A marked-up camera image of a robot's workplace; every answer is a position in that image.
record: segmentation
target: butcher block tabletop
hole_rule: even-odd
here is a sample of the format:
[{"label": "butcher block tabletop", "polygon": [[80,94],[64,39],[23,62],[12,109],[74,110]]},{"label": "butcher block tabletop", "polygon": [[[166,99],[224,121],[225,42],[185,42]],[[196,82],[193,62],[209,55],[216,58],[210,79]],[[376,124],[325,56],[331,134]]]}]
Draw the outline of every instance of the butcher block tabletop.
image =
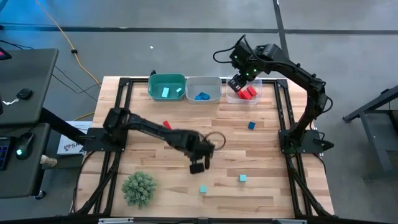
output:
[{"label": "butcher block tabletop", "polygon": [[[93,127],[100,128],[114,106],[120,77],[104,77],[95,109]],[[295,120],[298,121],[307,103],[307,94],[289,83]],[[191,105],[187,99],[173,102],[154,101],[146,83],[132,88],[130,110],[139,116],[162,124],[167,120],[173,129],[194,129],[203,134],[219,131],[226,145],[215,151],[210,169],[191,175],[190,161],[181,152],[160,139],[138,131],[129,131],[126,150],[122,153],[113,198],[113,217],[211,217],[211,218],[292,218],[286,161],[280,152],[277,132],[280,129],[274,87],[263,84],[262,98],[257,105],[234,105],[223,97],[216,105]],[[284,114],[285,99],[281,90]],[[123,93],[121,106],[124,105]],[[256,123],[248,129],[250,121]],[[287,128],[289,121],[285,118]],[[89,199],[97,187],[104,152],[94,153],[85,163],[78,183],[77,209]],[[303,154],[308,188],[324,209],[333,213],[328,183],[322,163],[311,154]],[[148,207],[128,207],[122,184],[138,170],[153,176],[157,183],[154,198]],[[239,175],[247,175],[239,182]],[[200,193],[200,186],[207,193]],[[105,189],[101,211],[108,194]],[[305,212],[302,191],[297,191],[300,208]]]}]

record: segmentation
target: cyan block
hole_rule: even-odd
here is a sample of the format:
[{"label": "cyan block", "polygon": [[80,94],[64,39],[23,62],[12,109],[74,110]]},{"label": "cyan block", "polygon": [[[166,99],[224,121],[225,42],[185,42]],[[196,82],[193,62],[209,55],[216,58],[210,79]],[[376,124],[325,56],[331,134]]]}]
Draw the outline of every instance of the cyan block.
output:
[{"label": "cyan block", "polygon": [[199,93],[199,96],[202,98],[202,99],[204,99],[204,100],[208,100],[208,99],[210,99],[210,96],[209,95],[207,95],[206,93],[204,93],[204,92],[201,92],[201,93]]},{"label": "cyan block", "polygon": [[253,130],[254,129],[254,126],[255,126],[256,124],[254,123],[254,122],[249,122],[249,129],[251,129],[251,130]]},{"label": "cyan block", "polygon": [[205,185],[200,186],[200,193],[206,193],[207,192],[207,187]]},{"label": "cyan block", "polygon": [[248,180],[248,178],[246,177],[246,175],[244,175],[244,174],[239,175],[239,181],[240,182],[246,182],[247,180]]},{"label": "cyan block", "polygon": [[169,96],[169,88],[163,88],[162,97],[167,98]]}]

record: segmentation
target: keyboard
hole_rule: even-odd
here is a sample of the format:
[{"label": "keyboard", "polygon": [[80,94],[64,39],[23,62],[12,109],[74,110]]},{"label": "keyboard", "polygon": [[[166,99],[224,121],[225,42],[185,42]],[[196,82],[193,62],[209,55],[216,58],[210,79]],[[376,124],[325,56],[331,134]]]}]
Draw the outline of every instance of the keyboard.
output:
[{"label": "keyboard", "polygon": [[7,169],[7,163],[14,150],[15,137],[0,137],[0,170]]}]

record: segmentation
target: gray floor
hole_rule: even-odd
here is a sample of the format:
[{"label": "gray floor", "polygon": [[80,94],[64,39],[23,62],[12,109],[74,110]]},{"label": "gray floor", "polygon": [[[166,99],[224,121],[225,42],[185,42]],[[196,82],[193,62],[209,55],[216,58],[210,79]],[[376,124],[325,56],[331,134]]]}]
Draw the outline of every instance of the gray floor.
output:
[{"label": "gray floor", "polygon": [[[277,29],[272,0],[53,0],[42,1],[64,26],[151,28]],[[285,29],[397,30],[398,2],[373,0],[279,0]],[[2,23],[52,25],[32,0],[9,1]],[[99,80],[105,75],[182,73],[186,76],[227,76],[229,65],[215,63],[214,51],[232,46],[239,33],[189,32],[68,32],[85,67]],[[83,88],[93,80],[80,70],[59,32],[2,31],[0,39],[34,48],[58,48],[57,65]],[[248,34],[252,46],[281,44],[278,34]],[[286,35],[290,58],[327,82],[333,109],[317,126],[335,148],[325,153],[327,177],[335,213],[344,218],[398,223],[398,181],[364,182],[378,168],[359,121],[342,117],[386,88],[397,85],[398,35]],[[5,49],[12,47],[1,44]],[[58,72],[54,74],[67,82]],[[98,88],[89,93],[98,96]],[[94,111],[95,101],[76,95],[52,80],[45,106],[71,120]],[[392,102],[391,108],[398,108]],[[48,195],[0,200],[0,220],[65,215],[76,170],[46,172],[42,188]]]}]

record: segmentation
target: spiky green ball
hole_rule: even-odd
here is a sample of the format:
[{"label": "spiky green ball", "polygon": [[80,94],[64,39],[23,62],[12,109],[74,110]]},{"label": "spiky green ball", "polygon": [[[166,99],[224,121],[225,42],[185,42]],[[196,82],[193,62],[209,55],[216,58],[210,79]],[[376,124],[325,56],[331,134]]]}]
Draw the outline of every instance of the spiky green ball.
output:
[{"label": "spiky green ball", "polygon": [[129,176],[122,186],[127,205],[137,205],[139,209],[148,206],[149,201],[154,197],[155,190],[156,183],[153,178],[143,171],[137,171]]}]

